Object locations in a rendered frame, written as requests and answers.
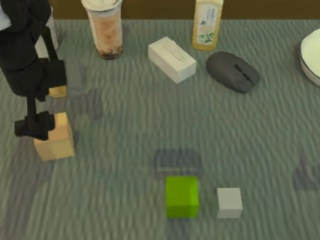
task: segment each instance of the black robot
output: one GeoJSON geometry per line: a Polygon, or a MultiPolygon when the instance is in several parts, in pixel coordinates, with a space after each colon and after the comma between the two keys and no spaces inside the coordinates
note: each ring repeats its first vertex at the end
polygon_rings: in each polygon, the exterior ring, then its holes
{"type": "Polygon", "coordinates": [[[0,68],[14,94],[27,99],[27,116],[16,121],[17,137],[47,140],[55,128],[48,111],[37,113],[36,99],[46,100],[49,88],[67,84],[65,63],[54,49],[46,23],[51,15],[48,0],[0,0],[0,68]],[[49,59],[38,58],[35,44],[42,36],[49,59]]]}

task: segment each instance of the bottle label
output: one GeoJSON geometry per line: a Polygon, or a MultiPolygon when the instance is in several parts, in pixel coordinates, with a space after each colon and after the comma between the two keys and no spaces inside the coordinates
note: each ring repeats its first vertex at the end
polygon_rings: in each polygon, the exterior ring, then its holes
{"type": "Polygon", "coordinates": [[[196,42],[202,45],[213,43],[218,18],[218,7],[213,4],[201,4],[197,10],[196,42]]]}

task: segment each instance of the white bowl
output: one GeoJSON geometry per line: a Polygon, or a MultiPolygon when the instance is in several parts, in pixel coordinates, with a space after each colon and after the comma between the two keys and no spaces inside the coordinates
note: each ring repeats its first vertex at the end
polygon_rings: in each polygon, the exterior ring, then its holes
{"type": "Polygon", "coordinates": [[[299,58],[304,74],[320,86],[320,28],[301,41],[299,58]]]}

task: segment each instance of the yellow block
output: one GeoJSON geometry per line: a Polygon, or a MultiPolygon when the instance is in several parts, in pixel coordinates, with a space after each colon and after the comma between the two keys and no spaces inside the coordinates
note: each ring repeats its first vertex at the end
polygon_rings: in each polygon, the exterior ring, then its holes
{"type": "Polygon", "coordinates": [[[74,139],[65,112],[54,115],[55,129],[49,131],[48,140],[33,139],[34,146],[43,161],[63,159],[75,155],[74,139]]]}
{"type": "Polygon", "coordinates": [[[49,88],[49,96],[54,98],[64,98],[65,96],[67,96],[67,87],[57,86],[49,88]]]}

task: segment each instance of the cup lid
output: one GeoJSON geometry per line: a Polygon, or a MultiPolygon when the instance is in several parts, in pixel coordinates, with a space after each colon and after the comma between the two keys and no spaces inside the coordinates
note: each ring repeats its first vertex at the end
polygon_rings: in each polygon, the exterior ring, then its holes
{"type": "Polygon", "coordinates": [[[81,3],[86,9],[102,12],[118,7],[122,0],[81,0],[81,3]]]}

